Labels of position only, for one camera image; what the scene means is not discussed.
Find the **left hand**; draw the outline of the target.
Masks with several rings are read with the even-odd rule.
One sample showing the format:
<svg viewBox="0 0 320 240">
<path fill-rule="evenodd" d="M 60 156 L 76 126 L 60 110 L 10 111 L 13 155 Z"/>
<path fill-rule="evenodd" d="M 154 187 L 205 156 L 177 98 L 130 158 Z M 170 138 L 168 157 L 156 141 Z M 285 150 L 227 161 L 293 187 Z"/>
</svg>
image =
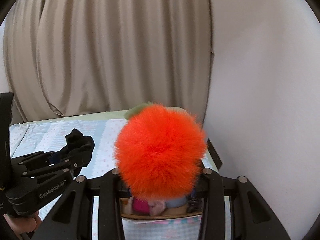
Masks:
<svg viewBox="0 0 320 240">
<path fill-rule="evenodd" d="M 39 211 L 36 211 L 31 215 L 31 217 L 15 218 L 10 217 L 7 214 L 4 214 L 3 216 L 17 236 L 23 233 L 36 231 L 42 223 L 42 219 L 39 216 Z"/>
</svg>

